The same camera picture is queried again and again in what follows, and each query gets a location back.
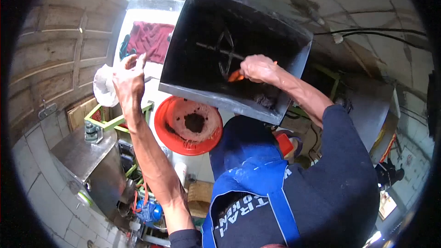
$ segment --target red cloth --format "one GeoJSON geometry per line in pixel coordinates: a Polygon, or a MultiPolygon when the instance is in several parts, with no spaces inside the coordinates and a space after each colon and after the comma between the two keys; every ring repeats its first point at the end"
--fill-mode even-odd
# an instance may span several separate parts
{"type": "Polygon", "coordinates": [[[147,61],[164,64],[169,44],[167,37],[174,28],[170,24],[133,22],[127,52],[135,48],[138,56],[147,53],[147,61]]]}

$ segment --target dark brown powder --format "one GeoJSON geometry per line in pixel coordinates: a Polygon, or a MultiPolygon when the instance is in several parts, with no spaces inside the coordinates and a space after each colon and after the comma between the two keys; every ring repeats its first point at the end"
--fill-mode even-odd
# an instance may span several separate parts
{"type": "Polygon", "coordinates": [[[201,133],[204,128],[205,118],[197,113],[191,113],[184,116],[185,126],[195,133],[201,133]]]}

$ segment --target white tile wall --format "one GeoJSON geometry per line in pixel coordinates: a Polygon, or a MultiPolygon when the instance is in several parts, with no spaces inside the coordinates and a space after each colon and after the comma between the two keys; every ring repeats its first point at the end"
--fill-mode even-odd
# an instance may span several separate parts
{"type": "Polygon", "coordinates": [[[80,240],[78,241],[77,248],[88,248],[87,240],[85,240],[84,238],[80,238],[80,240]]]}
{"type": "Polygon", "coordinates": [[[57,115],[57,119],[58,119],[59,129],[61,131],[61,135],[63,136],[63,138],[65,138],[67,135],[70,134],[70,131],[64,109],[61,110],[61,112],[57,115]]]}
{"type": "Polygon", "coordinates": [[[99,248],[112,248],[112,244],[100,236],[96,237],[95,245],[99,248]]]}
{"type": "Polygon", "coordinates": [[[68,229],[66,232],[66,236],[64,240],[67,241],[70,245],[77,247],[78,241],[80,240],[80,236],[76,234],[74,231],[68,229]]]}
{"type": "Polygon", "coordinates": [[[77,233],[79,236],[83,236],[85,234],[85,230],[87,229],[87,226],[81,222],[76,217],[73,217],[71,220],[71,223],[69,224],[69,229],[77,233]]]}
{"type": "Polygon", "coordinates": [[[60,195],[64,189],[64,186],[66,185],[66,182],[64,182],[64,179],[61,177],[53,163],[52,156],[49,152],[49,148],[46,144],[41,127],[38,127],[36,130],[30,133],[26,140],[32,155],[38,164],[38,167],[47,179],[49,185],[57,196],[60,195]]]}
{"type": "Polygon", "coordinates": [[[109,242],[109,243],[113,243],[114,241],[115,241],[115,234],[114,233],[108,233],[108,235],[107,235],[107,241],[109,242]]]}
{"type": "Polygon", "coordinates": [[[92,231],[89,227],[87,227],[84,230],[84,233],[81,236],[81,238],[83,238],[85,240],[95,241],[96,240],[96,233],[94,231],[92,231]]]}
{"type": "Polygon", "coordinates": [[[28,200],[49,237],[59,247],[86,248],[88,240],[97,242],[98,247],[113,247],[113,242],[115,247],[126,247],[127,238],[121,236],[123,233],[116,227],[107,229],[110,225],[102,215],[82,204],[77,208],[79,200],[53,163],[47,142],[53,146],[61,135],[69,134],[64,122],[64,113],[53,114],[49,120],[45,119],[28,131],[13,147],[14,161],[22,186],[28,192],[28,200]]]}
{"type": "Polygon", "coordinates": [[[36,125],[34,125],[30,130],[28,130],[26,133],[25,133],[25,137],[27,137],[32,131],[34,131],[37,127],[39,127],[40,126],[40,123],[38,122],[36,125]]]}
{"type": "Polygon", "coordinates": [[[37,178],[29,191],[28,199],[38,217],[56,234],[63,237],[73,214],[58,198],[43,176],[37,178]]]}
{"type": "Polygon", "coordinates": [[[80,203],[80,201],[72,194],[71,190],[69,189],[69,186],[66,185],[64,187],[59,198],[61,199],[61,201],[63,201],[64,205],[66,205],[69,208],[69,210],[77,218],[79,218],[84,224],[89,223],[90,212],[88,208],[84,207],[83,204],[80,203]]]}
{"type": "Polygon", "coordinates": [[[102,237],[103,239],[107,239],[108,230],[106,227],[104,227],[95,217],[90,217],[89,228],[94,231],[99,237],[102,237]]]}
{"type": "Polygon", "coordinates": [[[210,155],[205,153],[202,157],[201,167],[196,177],[200,181],[214,183],[213,170],[210,164],[210,155]]]}
{"type": "Polygon", "coordinates": [[[40,123],[41,129],[43,130],[43,133],[45,135],[46,142],[48,143],[48,147],[49,149],[51,149],[63,139],[60,127],[58,125],[57,114],[50,114],[40,123]]]}
{"type": "Polygon", "coordinates": [[[22,183],[23,190],[27,193],[38,174],[41,172],[30,152],[24,136],[14,145],[12,148],[12,154],[14,155],[14,164],[22,183]]]}
{"type": "Polygon", "coordinates": [[[66,242],[65,240],[63,240],[61,237],[54,235],[54,241],[55,244],[59,247],[59,248],[74,248],[74,246],[70,245],[68,242],[66,242]]]}

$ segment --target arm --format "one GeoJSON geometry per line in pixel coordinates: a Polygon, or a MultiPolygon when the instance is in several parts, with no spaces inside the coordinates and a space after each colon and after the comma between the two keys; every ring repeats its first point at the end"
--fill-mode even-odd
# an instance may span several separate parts
{"type": "Polygon", "coordinates": [[[323,113],[333,103],[315,87],[286,72],[264,55],[246,57],[240,64],[240,73],[254,82],[266,82],[288,93],[311,120],[323,128],[323,113]]]}
{"type": "Polygon", "coordinates": [[[185,191],[141,111],[145,63],[145,54],[138,60],[136,55],[124,58],[119,65],[114,66],[113,85],[130,131],[144,181],[164,210],[168,234],[183,229],[195,229],[187,207],[185,191]]]}

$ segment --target white cylindrical container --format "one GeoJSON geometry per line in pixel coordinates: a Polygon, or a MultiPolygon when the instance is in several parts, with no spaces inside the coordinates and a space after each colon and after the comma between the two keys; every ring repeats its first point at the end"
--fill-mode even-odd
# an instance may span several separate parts
{"type": "Polygon", "coordinates": [[[175,172],[178,175],[179,180],[181,181],[181,185],[184,186],[185,176],[187,175],[187,165],[182,162],[176,163],[175,172]]]}

